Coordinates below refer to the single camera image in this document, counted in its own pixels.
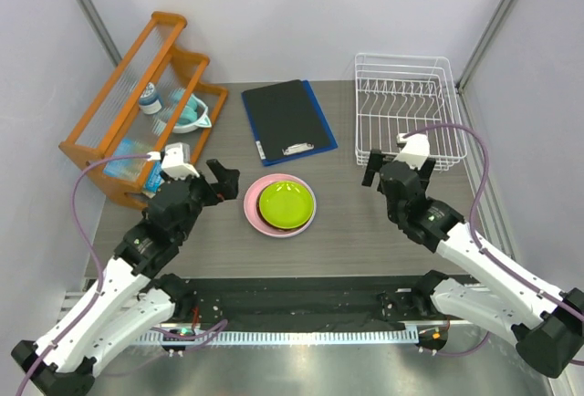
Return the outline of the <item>pink plate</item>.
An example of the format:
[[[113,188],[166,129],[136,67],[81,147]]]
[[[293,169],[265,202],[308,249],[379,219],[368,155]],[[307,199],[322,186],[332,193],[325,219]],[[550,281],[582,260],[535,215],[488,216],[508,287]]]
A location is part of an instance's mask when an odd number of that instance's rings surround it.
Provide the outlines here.
[[[255,182],[253,182],[250,187],[247,189],[245,193],[245,198],[243,201],[243,209],[245,213],[245,217],[259,233],[264,234],[266,236],[270,236],[273,238],[291,238],[293,236],[298,235],[296,230],[301,227],[295,229],[277,229],[274,226],[267,223],[260,215],[258,200],[260,197],[261,192],[271,183],[281,182],[281,181],[290,181],[296,182],[303,185],[310,193],[312,197],[312,201],[314,204],[312,213],[314,211],[317,212],[317,200],[316,195],[314,194],[312,188],[302,179],[298,178],[297,176],[286,174],[286,173],[272,173],[260,177]]]

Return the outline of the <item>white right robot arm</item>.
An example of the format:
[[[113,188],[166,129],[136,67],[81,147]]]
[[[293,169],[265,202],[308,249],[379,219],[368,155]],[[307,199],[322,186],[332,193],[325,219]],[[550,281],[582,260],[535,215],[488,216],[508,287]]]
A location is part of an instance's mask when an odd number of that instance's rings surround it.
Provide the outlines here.
[[[487,287],[477,293],[431,271],[412,295],[422,318],[462,318],[512,345],[533,370],[557,378],[583,347],[583,293],[564,291],[528,272],[485,240],[449,204],[428,196],[434,160],[406,151],[370,152],[363,185],[377,183],[389,220],[410,240],[453,262]]]

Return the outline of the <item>lime green plate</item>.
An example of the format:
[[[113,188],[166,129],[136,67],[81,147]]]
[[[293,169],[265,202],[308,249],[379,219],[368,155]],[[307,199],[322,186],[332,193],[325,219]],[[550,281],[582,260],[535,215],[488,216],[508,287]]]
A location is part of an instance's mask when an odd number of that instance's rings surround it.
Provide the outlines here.
[[[308,222],[316,209],[314,196],[300,182],[270,183],[259,194],[257,209],[263,220],[282,230],[297,229]]]

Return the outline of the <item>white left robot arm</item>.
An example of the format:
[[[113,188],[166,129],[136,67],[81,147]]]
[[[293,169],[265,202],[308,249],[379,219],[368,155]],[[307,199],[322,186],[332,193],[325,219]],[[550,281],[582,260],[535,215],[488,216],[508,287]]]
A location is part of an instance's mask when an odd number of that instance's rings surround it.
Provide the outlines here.
[[[122,238],[97,281],[44,336],[11,352],[24,383],[45,395],[85,395],[137,337],[197,306],[194,285],[162,269],[179,253],[203,208],[236,199],[240,172],[207,161],[208,182],[189,163],[162,170],[163,182]]]

